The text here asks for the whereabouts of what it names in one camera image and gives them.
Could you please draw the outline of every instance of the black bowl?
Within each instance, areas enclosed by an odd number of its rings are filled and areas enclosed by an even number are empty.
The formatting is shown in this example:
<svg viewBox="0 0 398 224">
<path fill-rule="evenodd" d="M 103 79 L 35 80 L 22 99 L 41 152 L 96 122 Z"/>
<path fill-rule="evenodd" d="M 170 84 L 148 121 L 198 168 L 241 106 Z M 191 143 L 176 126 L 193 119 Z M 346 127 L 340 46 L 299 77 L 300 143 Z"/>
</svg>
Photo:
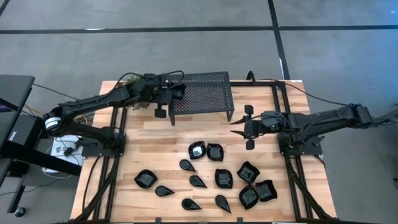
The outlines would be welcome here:
<svg viewBox="0 0 398 224">
<path fill-rule="evenodd" d="M 224 159 L 224 149 L 219 144 L 207 144 L 207 157 L 212 161 L 222 161 Z"/>
<path fill-rule="evenodd" d="M 239 200 L 241 201 L 244 209 L 247 210 L 257 204 L 259 201 L 259 194 L 256 192 L 253 186 L 248 185 L 239 193 Z"/>
<path fill-rule="evenodd" d="M 278 198 L 278 193 L 275 190 L 272 180 L 256 183 L 256 190 L 259 193 L 260 202 L 268 202 L 271 199 Z"/>
<path fill-rule="evenodd" d="M 221 189 L 232 189 L 234 184 L 232 173 L 229 170 L 216 169 L 215 180 L 217 186 Z"/>
<path fill-rule="evenodd" d="M 237 171 L 237 174 L 248 184 L 253 184 L 256 180 L 256 177 L 260 174 L 260 171 L 250 164 L 250 162 L 246 161 Z"/>
<path fill-rule="evenodd" d="M 206 155 L 206 146 L 204 141 L 198 141 L 192 143 L 189 148 L 189 158 L 190 159 L 200 159 Z"/>
<path fill-rule="evenodd" d="M 143 170 L 134 178 L 134 180 L 138 186 L 143 189 L 148 189 L 156 182 L 157 177 L 152 171 Z"/>
</svg>

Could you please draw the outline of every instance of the metal leg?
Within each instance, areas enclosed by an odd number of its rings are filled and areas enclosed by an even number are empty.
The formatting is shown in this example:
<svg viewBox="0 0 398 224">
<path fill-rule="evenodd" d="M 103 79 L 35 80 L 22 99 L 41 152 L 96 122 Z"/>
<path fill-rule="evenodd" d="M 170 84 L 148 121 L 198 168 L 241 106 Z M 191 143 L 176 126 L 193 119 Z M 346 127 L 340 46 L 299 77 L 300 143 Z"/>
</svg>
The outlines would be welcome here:
<svg viewBox="0 0 398 224">
<path fill-rule="evenodd" d="M 169 116 L 170 116 L 170 121 L 172 122 L 172 126 L 174 126 L 175 125 L 175 116 L 174 116 L 174 114 L 169 114 Z"/>
<path fill-rule="evenodd" d="M 25 179 L 25 175 L 22 176 L 22 178 L 20 179 L 19 183 L 18 183 L 18 187 L 16 190 L 16 193 L 14 194 L 10 206 L 8 207 L 7 213 L 15 213 L 18 209 L 18 204 L 19 204 L 19 200 L 22 197 L 22 194 L 24 193 L 25 190 L 25 186 L 22 184 L 24 182 Z"/>
<path fill-rule="evenodd" d="M 226 119 L 228 120 L 228 121 L 231 121 L 231 119 L 232 119 L 232 114 L 234 113 L 234 111 L 227 111 L 226 112 Z"/>
<path fill-rule="evenodd" d="M 307 183 L 305 181 L 304 168 L 303 168 L 303 163 L 301 161 L 301 157 L 295 156 L 295 160 L 296 160 L 296 166 L 297 166 L 297 171 L 298 171 L 298 177 L 299 177 L 300 181 L 303 183 L 303 186 L 307 188 Z M 307 218 L 313 218 L 311 205 L 309 204 L 309 202 L 306 198 L 304 198 L 304 205 L 305 205 L 305 213 L 307 214 Z"/>
<path fill-rule="evenodd" d="M 246 80 L 251 80 L 252 84 L 256 84 L 256 78 L 254 77 L 254 73 L 252 71 L 249 71 Z"/>
</svg>

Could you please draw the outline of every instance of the black floor line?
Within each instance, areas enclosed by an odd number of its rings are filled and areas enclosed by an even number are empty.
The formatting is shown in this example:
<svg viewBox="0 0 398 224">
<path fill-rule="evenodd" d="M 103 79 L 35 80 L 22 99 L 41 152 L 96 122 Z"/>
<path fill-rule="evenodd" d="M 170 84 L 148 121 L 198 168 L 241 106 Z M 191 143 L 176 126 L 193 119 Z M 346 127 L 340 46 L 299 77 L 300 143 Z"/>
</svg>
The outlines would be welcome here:
<svg viewBox="0 0 398 224">
<path fill-rule="evenodd" d="M 109 34 L 146 32 L 206 32 L 206 31 L 264 31 L 274 30 L 271 26 L 202 26 L 202 27 L 145 27 L 110 29 L 32 29 L 0 30 L 0 34 Z"/>
<path fill-rule="evenodd" d="M 359 25 L 359 26 L 282 26 L 283 31 L 300 30 L 389 30 L 398 29 L 398 25 Z"/>
<path fill-rule="evenodd" d="M 0 17 L 1 17 L 1 14 L 4 12 L 4 10 L 6 9 L 6 7 L 7 7 L 7 5 L 8 5 L 9 2 L 10 2 L 10 0 L 4 0 L 4 2 L 1 4 L 1 7 L 0 7 Z"/>
<path fill-rule="evenodd" d="M 306 31 L 306 30 L 391 30 L 398 25 L 365 26 L 201 26 L 201 27 L 143 27 L 109 29 L 15 29 L 0 30 L 0 34 L 118 34 L 146 32 L 211 32 L 211 31 Z"/>
<path fill-rule="evenodd" d="M 276 47 L 278 50 L 278 55 L 279 55 L 279 60 L 280 60 L 280 66 L 282 69 L 282 76 L 283 76 L 284 80 L 290 80 L 289 69 L 287 68 L 287 61 L 286 61 L 286 56 L 285 56 L 284 45 L 282 43 L 282 37 L 280 36 L 280 32 L 278 29 L 279 25 L 278 25 L 278 19 L 276 16 L 274 1 L 268 0 L 268 6 L 269 6 L 269 12 L 271 14 L 272 26 L 274 28 L 274 35 L 275 35 Z"/>
</svg>

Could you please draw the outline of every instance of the black metal frame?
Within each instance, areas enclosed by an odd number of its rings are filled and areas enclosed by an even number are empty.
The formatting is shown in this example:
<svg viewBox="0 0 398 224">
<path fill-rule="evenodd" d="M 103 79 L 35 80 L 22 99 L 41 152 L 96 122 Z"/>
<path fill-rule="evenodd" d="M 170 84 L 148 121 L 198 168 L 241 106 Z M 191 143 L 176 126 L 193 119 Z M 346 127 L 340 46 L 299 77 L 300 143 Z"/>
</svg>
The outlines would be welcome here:
<svg viewBox="0 0 398 224">
<path fill-rule="evenodd" d="M 30 165 L 25 162 L 12 160 L 11 165 L 8 168 L 9 177 L 18 177 L 20 179 L 15 194 L 12 196 L 12 200 L 8 206 L 7 213 L 14 213 L 18 209 L 19 201 L 25 191 L 25 185 L 23 185 L 23 183 L 27 171 L 29 170 L 29 166 Z"/>
<path fill-rule="evenodd" d="M 279 103 L 279 96 L 278 96 L 278 89 L 279 89 L 281 92 L 281 95 L 282 95 L 283 102 L 284 102 L 285 112 L 287 112 L 287 113 L 290 112 L 289 99 L 287 96 L 286 85 L 284 82 L 269 82 L 269 81 L 258 82 L 258 81 L 256 81 L 256 78 L 254 77 L 254 74 L 252 72 L 249 72 L 246 79 L 249 80 L 250 82 L 230 82 L 231 86 L 252 86 L 253 88 L 255 88 L 257 86 L 271 87 L 272 97 L 274 99 L 275 110 L 281 112 L 281 105 Z M 117 114 L 117 109 L 114 109 L 113 113 L 112 113 L 112 118 L 111 118 L 111 126 L 114 126 L 114 123 L 116 120 L 116 114 Z M 121 116 L 121 125 L 120 125 L 121 131 L 124 131 L 124 125 L 126 124 L 126 115 L 127 115 L 127 109 L 123 108 L 123 113 Z M 301 155 L 297 155 L 294 157 L 298 174 L 294 171 L 292 161 L 290 159 L 290 155 L 287 155 L 287 154 L 284 155 L 283 152 L 281 152 L 281 156 L 283 156 L 285 159 L 287 177 L 289 180 L 290 194 L 292 196 L 292 205 L 293 205 L 293 209 L 294 209 L 296 222 L 314 223 L 314 224 L 316 224 L 316 223 L 330 223 L 330 224 L 338 224 L 338 223 L 339 224 L 356 224 L 356 223 L 358 223 L 359 224 L 359 222 L 340 221 L 337 218 L 332 218 L 331 216 L 327 215 L 327 213 L 325 213 L 325 211 L 323 211 L 321 206 L 319 206 L 319 204 L 317 204 L 316 200 L 312 197 L 311 193 L 307 189 Z M 104 158 L 103 166 L 101 168 L 101 177 L 99 180 L 99 186 L 102 186 L 102 184 L 104 183 L 106 171 L 108 170 L 108 163 L 109 163 L 108 159 L 109 159 L 108 157 Z M 116 166 L 116 171 L 119 166 L 119 161 L 120 161 L 120 157 L 114 158 L 113 167 Z M 306 218 L 303 218 L 300 213 L 300 205 L 299 205 L 299 200 L 297 198 L 297 191 L 295 188 L 296 185 L 300 189 L 300 191 L 303 193 Z M 99 203 L 96 204 L 93 220 L 77 221 L 76 223 L 110 223 L 115 186 L 116 186 L 116 176 L 112 180 L 110 187 L 109 187 L 108 202 L 106 205 L 104 219 L 98 219 L 99 213 L 100 213 L 100 206 L 101 206 L 100 205 L 101 199 L 100 199 Z M 315 211 L 315 213 L 320 217 L 320 219 L 313 218 L 312 210 Z M 156 218 L 155 222 L 139 222 L 139 223 L 134 222 L 134 223 L 135 224 L 150 224 L 150 223 L 151 224 L 152 223 L 160 224 L 161 218 Z M 180 222 L 180 223 L 176 223 L 176 224 L 188 224 L 188 223 L 197 224 L 198 222 Z M 259 223 L 272 223 L 272 222 L 244 222 L 242 218 L 238 218 L 237 222 L 211 222 L 211 223 L 214 223 L 214 224 L 216 224 L 216 223 L 219 223 L 219 224 L 227 224 L 227 223 L 259 224 Z"/>
<path fill-rule="evenodd" d="M 176 101 L 178 100 L 173 100 L 168 106 L 169 106 L 169 117 L 170 121 L 172 123 L 172 126 L 175 125 L 175 116 L 177 115 L 185 115 L 185 114 L 200 114 L 200 113 L 219 113 L 219 112 L 226 112 L 226 118 L 228 121 L 231 121 L 232 115 L 234 113 L 234 105 L 232 104 L 230 107 L 227 106 L 227 100 L 232 101 L 232 92 L 231 92 L 231 87 L 230 87 L 230 82 L 229 82 L 229 73 L 228 72 L 208 72 L 208 73 L 193 73 L 193 74 L 185 74 L 184 80 L 182 83 L 186 84 L 187 89 L 185 90 L 185 94 L 187 94 L 187 91 L 189 91 L 190 88 L 197 88 L 199 86 L 203 85 L 203 82 L 196 83 L 190 82 L 191 79 L 196 79 L 200 78 L 202 75 L 208 76 L 208 75 L 222 75 L 224 82 L 221 83 L 211 83 L 209 82 L 209 85 L 213 87 L 214 85 L 215 88 L 222 87 L 225 90 L 227 90 L 227 93 L 222 93 L 222 97 L 224 99 L 225 107 L 224 108 L 211 108 L 211 109 L 186 109 L 186 110 L 175 110 L 175 104 Z M 179 80 L 181 76 L 179 75 L 174 75 L 174 79 L 171 80 L 170 82 L 176 82 L 175 80 Z"/>
</svg>

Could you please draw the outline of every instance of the black stand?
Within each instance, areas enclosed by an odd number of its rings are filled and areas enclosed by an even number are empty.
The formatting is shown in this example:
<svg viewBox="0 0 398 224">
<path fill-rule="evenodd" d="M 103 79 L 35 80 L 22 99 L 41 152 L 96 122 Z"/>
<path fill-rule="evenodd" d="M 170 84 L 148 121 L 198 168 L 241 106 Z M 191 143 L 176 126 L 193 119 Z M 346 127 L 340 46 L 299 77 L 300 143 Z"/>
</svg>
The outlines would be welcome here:
<svg viewBox="0 0 398 224">
<path fill-rule="evenodd" d="M 170 76 L 177 82 L 179 75 Z M 175 115 L 226 112 L 228 121 L 234 113 L 234 103 L 228 72 L 185 74 L 182 83 L 187 86 L 181 100 L 173 99 L 169 104 L 172 126 Z"/>
<path fill-rule="evenodd" d="M 8 168 L 10 177 L 21 178 L 19 180 L 17 189 L 12 197 L 11 203 L 7 209 L 7 213 L 14 213 L 16 217 L 22 217 L 25 215 L 26 209 L 19 207 L 19 201 L 21 200 L 22 194 L 24 193 L 25 186 L 22 184 L 25 179 L 25 175 L 29 169 L 29 164 L 21 161 L 12 161 Z"/>
</svg>

